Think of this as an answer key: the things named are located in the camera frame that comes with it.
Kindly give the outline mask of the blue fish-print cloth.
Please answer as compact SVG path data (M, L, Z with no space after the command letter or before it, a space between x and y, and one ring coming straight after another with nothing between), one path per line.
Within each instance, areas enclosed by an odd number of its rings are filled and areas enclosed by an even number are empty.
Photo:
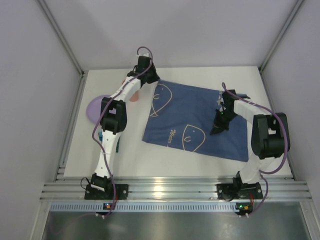
M142 140L149 144L247 162L248 128L240 116L228 131L211 134L222 93L160 80L153 93Z

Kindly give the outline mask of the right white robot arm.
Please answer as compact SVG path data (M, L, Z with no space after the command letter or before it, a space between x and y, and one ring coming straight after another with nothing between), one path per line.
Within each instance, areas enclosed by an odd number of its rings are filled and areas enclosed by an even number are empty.
M229 130L230 122L237 116L252 125L251 149L253 155L238 172L244 184L255 184L261 174L273 175L281 170L290 148L287 116L242 100L219 100L211 135Z

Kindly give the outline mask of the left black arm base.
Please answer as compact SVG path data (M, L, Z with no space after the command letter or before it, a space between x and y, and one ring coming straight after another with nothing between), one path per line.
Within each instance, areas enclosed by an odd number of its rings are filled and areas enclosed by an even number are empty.
M92 179L83 177L80 181L84 189L85 200L126 200L129 194L128 184L113 184L111 177L100 177L96 173Z

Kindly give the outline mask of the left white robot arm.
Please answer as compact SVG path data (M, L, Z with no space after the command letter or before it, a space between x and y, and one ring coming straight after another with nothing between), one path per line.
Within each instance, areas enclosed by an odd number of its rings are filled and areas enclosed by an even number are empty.
M154 65L146 69L136 66L127 74L119 89L101 102L100 116L93 130L95 132L98 126L102 130L102 140L93 139L100 147L99 160L94 171L98 178L109 179L112 176L116 146L127 126L126 103L143 85L152 84L159 79Z

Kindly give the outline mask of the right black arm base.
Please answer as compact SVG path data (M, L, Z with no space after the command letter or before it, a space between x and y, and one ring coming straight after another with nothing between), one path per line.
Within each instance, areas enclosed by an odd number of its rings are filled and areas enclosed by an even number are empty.
M243 183L239 176L232 178L232 183L220 183L216 185L219 200L261 200L263 193L259 182Z

